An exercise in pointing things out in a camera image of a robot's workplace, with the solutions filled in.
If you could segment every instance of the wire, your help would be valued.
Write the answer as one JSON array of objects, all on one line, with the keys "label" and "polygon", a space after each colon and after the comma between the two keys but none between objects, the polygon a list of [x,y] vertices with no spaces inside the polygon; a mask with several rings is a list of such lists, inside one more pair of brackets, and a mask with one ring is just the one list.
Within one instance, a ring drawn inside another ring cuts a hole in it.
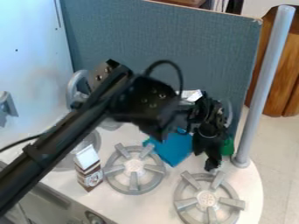
[{"label": "wire", "polygon": [[11,143],[11,144],[5,146],[4,148],[2,148],[2,149],[0,150],[0,153],[6,151],[6,150],[8,150],[8,149],[10,149],[11,147],[14,147],[14,146],[18,145],[18,144],[22,144],[22,143],[31,141],[31,140],[36,139],[36,138],[39,138],[39,137],[41,137],[41,136],[42,136],[42,135],[30,136],[30,137],[24,138],[24,139],[22,139],[22,140],[19,140],[19,141],[15,142],[15,143]]},{"label": "wire", "polygon": [[176,63],[174,63],[170,60],[167,60],[167,59],[158,60],[158,61],[154,62],[153,64],[151,64],[145,70],[144,75],[145,76],[150,76],[150,74],[153,72],[153,70],[156,67],[161,66],[163,64],[171,65],[174,69],[176,69],[177,77],[178,77],[178,80],[179,80],[179,93],[178,93],[178,95],[180,96],[180,98],[182,98],[182,93],[183,93],[183,90],[184,90],[184,78],[183,78],[183,74],[182,74],[181,69],[179,68],[179,66]]}]

